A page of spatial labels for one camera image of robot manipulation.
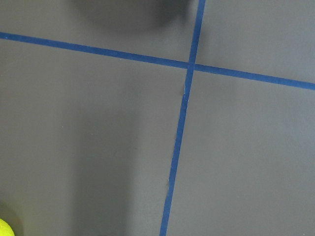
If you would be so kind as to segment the yellow lemon near board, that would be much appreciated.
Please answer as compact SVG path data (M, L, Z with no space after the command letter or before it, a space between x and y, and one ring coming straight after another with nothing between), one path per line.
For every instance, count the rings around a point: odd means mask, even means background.
M0 236L15 236L11 226L3 219L0 219Z

